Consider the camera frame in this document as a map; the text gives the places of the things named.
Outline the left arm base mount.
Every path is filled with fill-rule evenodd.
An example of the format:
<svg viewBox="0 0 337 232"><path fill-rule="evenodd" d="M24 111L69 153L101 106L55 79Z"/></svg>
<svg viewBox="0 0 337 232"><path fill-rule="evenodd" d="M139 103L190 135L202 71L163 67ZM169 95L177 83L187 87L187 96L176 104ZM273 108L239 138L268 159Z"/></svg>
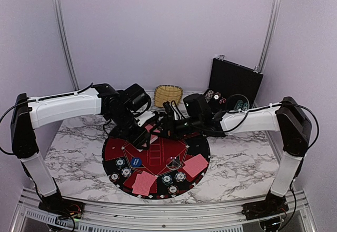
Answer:
<svg viewBox="0 0 337 232"><path fill-rule="evenodd" d="M50 208L43 202L39 203L38 208L56 215L56 219L52 224L75 230L78 227L76 222L82 217L84 203L66 199L64 200L64 206L61 208Z"/></svg>

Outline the red playing card deck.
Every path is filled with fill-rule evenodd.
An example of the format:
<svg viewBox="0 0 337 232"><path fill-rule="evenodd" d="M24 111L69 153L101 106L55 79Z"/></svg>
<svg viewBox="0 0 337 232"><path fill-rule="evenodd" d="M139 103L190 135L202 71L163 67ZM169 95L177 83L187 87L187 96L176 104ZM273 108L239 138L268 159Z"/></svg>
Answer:
<svg viewBox="0 0 337 232"><path fill-rule="evenodd" d="M158 139L157 135L153 135L150 133L150 130L153 127L152 124L145 124L144 127L147 130L147 134L145 135L145 142L137 148L139 152L143 150L148 150L150 148L150 145Z"/></svg>

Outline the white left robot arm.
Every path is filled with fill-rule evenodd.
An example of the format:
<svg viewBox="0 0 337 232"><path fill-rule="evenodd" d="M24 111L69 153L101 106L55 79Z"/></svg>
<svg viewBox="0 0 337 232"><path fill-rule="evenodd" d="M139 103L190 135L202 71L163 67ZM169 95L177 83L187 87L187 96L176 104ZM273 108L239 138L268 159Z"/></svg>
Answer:
<svg viewBox="0 0 337 232"><path fill-rule="evenodd" d="M110 137L121 138L138 149L149 148L150 134L145 123L155 114L149 110L151 98L138 84L116 91L109 84L91 84L83 90L45 97L20 94L11 121L12 153L16 156L54 213L66 210L53 177L39 152L35 130L65 119L101 115L115 128Z"/></svg>

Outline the blue small blind button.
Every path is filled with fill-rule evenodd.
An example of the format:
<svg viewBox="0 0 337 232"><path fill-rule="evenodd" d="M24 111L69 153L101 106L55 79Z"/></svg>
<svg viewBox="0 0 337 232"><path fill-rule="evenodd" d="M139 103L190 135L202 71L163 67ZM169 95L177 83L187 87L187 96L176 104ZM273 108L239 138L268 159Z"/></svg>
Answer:
<svg viewBox="0 0 337 232"><path fill-rule="evenodd" d="M131 159L131 166L133 168L138 168L142 166L142 160L139 157L134 157Z"/></svg>

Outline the red black chip stack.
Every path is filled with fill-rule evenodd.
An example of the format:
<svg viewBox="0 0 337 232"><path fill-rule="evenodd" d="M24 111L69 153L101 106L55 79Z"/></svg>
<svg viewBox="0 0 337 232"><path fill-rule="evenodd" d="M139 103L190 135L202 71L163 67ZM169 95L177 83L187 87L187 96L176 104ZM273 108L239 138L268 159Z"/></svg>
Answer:
<svg viewBox="0 0 337 232"><path fill-rule="evenodd" d="M170 195L176 195L179 193L179 188L175 185L170 185L168 186L167 191Z"/></svg>
<svg viewBox="0 0 337 232"><path fill-rule="evenodd" d="M118 181L120 178L119 173L112 173L111 175L109 175L109 179L111 182L116 182Z"/></svg>

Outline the dealt red card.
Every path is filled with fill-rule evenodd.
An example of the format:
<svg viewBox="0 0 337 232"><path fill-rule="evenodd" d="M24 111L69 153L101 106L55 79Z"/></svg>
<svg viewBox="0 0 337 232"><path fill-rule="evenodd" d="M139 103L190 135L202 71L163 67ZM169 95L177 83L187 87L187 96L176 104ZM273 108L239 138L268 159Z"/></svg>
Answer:
<svg viewBox="0 0 337 232"><path fill-rule="evenodd" d="M137 175L133 188L149 190L156 179L157 177L155 175L143 171Z"/></svg>
<svg viewBox="0 0 337 232"><path fill-rule="evenodd" d="M201 155L198 154L189 160L184 162L183 169L190 175L197 175L200 173L204 168L206 168L209 162Z"/></svg>
<svg viewBox="0 0 337 232"><path fill-rule="evenodd" d="M186 173L191 176L197 176L203 169L205 169L208 165L206 160L188 160L184 163L183 169Z"/></svg>
<svg viewBox="0 0 337 232"><path fill-rule="evenodd" d="M150 178L144 178L139 175L132 186L132 193L148 196L150 193L151 185L152 180Z"/></svg>

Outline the green blue chip stack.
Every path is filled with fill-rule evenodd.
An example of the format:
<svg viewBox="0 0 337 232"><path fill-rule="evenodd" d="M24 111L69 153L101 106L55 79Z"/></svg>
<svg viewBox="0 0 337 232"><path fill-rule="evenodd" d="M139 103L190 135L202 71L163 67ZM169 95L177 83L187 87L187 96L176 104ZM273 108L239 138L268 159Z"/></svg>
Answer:
<svg viewBox="0 0 337 232"><path fill-rule="evenodd" d="M124 168L124 166L125 166L125 160L124 160L124 158L118 158L115 161L115 165L116 165L116 167L117 167L118 170Z"/></svg>
<svg viewBox="0 0 337 232"><path fill-rule="evenodd" d="M166 186L173 184L173 178L169 174L163 175L161 181L162 181L162 184Z"/></svg>

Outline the clear round dealer button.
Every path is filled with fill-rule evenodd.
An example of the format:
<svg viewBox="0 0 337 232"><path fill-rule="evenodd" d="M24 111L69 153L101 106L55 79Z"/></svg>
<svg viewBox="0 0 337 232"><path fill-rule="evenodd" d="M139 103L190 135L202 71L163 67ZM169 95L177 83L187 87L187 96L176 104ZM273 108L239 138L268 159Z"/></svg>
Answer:
<svg viewBox="0 0 337 232"><path fill-rule="evenodd" d="M176 170L181 166L181 160L179 156L169 157L166 162L166 167L170 170Z"/></svg>

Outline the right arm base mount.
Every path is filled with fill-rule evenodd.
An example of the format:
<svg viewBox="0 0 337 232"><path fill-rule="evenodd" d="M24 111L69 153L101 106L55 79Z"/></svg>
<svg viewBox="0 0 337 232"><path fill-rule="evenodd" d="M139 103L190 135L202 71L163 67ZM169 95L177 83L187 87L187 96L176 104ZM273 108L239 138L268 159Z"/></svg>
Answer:
<svg viewBox="0 0 337 232"><path fill-rule="evenodd" d="M242 205L241 213L246 220L259 219L263 231L278 231L287 217L287 203L277 204L274 201L255 201Z"/></svg>

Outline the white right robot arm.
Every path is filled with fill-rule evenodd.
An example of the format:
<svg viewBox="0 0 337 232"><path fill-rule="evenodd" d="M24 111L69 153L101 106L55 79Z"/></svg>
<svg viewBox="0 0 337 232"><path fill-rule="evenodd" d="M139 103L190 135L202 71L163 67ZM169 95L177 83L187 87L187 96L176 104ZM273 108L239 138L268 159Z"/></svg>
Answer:
<svg viewBox="0 0 337 232"><path fill-rule="evenodd" d="M279 132L283 142L283 154L276 177L269 190L270 197L261 203L261 211L272 215L281 207L281 199L298 176L304 157L315 144L311 139L312 123L307 117L311 110L299 105L292 97L285 97L278 103L271 103L246 110L211 111L201 94L184 98L187 116L178 113L176 119L173 106L163 104L164 113L151 128L150 133L164 138L181 139L184 135L200 132L208 136L223 137L245 132Z"/></svg>

